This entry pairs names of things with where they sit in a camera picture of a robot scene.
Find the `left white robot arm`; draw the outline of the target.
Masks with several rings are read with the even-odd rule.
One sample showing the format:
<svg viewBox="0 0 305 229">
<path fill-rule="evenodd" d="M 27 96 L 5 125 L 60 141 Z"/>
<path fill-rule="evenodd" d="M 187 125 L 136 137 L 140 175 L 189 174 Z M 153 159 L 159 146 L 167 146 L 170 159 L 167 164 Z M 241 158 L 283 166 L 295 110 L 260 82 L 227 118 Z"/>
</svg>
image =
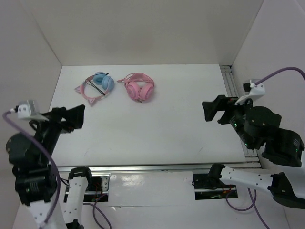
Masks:
<svg viewBox="0 0 305 229">
<path fill-rule="evenodd" d="M 86 190 L 94 185 L 87 166 L 73 168 L 61 181 L 52 153 L 61 134 L 81 129 L 85 105 L 56 107 L 40 113 L 32 101 L 6 111 L 4 121 L 18 130 L 6 151 L 15 176 L 21 204 L 32 214 L 39 229 L 82 229 L 81 213 Z"/>
</svg>

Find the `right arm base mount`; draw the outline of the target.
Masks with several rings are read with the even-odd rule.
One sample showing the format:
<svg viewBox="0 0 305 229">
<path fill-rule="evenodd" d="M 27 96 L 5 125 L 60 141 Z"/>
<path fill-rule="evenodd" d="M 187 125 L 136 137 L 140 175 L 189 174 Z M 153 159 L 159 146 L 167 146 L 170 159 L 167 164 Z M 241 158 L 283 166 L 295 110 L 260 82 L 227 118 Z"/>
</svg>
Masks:
<svg viewBox="0 0 305 229">
<path fill-rule="evenodd" d="M 196 200 L 238 198 L 235 185 L 225 185 L 220 181 L 209 178 L 206 173 L 193 174 L 191 184 L 194 187 Z"/>
</svg>

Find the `blue pink cat-ear headphones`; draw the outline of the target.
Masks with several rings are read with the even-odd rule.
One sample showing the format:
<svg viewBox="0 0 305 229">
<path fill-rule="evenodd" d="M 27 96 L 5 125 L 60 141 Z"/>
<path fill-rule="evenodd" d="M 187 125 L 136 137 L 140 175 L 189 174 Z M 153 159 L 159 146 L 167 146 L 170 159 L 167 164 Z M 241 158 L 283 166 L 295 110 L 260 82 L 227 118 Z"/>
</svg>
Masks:
<svg viewBox="0 0 305 229">
<path fill-rule="evenodd" d="M 85 94 L 87 86 L 93 87 L 99 92 L 96 97 L 89 97 Z M 97 72 L 94 75 L 86 78 L 81 85 L 77 86 L 74 90 L 79 93 L 90 106 L 95 105 L 98 101 L 105 98 L 114 89 L 114 80 L 109 76 L 109 73 Z"/>
</svg>

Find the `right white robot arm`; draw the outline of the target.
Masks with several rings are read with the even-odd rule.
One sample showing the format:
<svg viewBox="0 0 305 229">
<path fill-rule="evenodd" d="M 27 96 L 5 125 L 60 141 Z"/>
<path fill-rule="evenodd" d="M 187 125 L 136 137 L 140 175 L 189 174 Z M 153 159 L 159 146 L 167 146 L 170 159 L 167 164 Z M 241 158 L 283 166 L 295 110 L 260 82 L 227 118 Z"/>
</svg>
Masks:
<svg viewBox="0 0 305 229">
<path fill-rule="evenodd" d="M 305 145 L 300 135 L 280 128 L 282 117 L 263 106 L 254 106 L 252 99 L 238 104 L 237 97 L 218 95 L 211 102 L 202 102 L 204 118 L 210 122 L 219 111 L 221 125 L 231 125 L 247 149 L 264 148 L 262 157 L 280 166 L 278 174 L 255 174 L 213 164 L 208 182 L 213 187 L 244 186 L 265 192 L 283 206 L 305 208 Z"/>
</svg>

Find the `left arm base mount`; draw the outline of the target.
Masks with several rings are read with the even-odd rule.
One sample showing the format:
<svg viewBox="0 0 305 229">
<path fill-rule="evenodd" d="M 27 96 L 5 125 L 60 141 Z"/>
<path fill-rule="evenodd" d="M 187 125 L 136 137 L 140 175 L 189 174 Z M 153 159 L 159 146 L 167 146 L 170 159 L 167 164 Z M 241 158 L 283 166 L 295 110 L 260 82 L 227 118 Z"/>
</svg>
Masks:
<svg viewBox="0 0 305 229">
<path fill-rule="evenodd" d="M 88 182 L 87 188 L 84 193 L 83 202 L 108 202 L 108 193 L 109 193 L 109 182 L 110 176 L 90 176 L 90 181 Z M 65 188 L 63 202 L 66 203 L 69 195 L 70 186 L 68 184 L 68 178 L 61 178 L 63 187 Z"/>
</svg>

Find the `aluminium front rail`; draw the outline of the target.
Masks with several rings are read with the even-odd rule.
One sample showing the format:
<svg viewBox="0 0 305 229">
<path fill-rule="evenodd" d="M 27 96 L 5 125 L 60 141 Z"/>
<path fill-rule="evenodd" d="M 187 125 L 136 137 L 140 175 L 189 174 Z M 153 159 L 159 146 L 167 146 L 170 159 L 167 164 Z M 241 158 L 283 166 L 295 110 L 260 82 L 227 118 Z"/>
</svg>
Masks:
<svg viewBox="0 0 305 229">
<path fill-rule="evenodd" d="M 261 168 L 261 163 L 257 157 L 247 157 L 242 163 L 225 163 L 232 168 L 252 169 Z M 155 171 L 196 171 L 209 170 L 212 164 L 172 164 L 172 165 L 140 165 L 140 166 L 89 166 L 91 172 L 155 172 Z"/>
</svg>

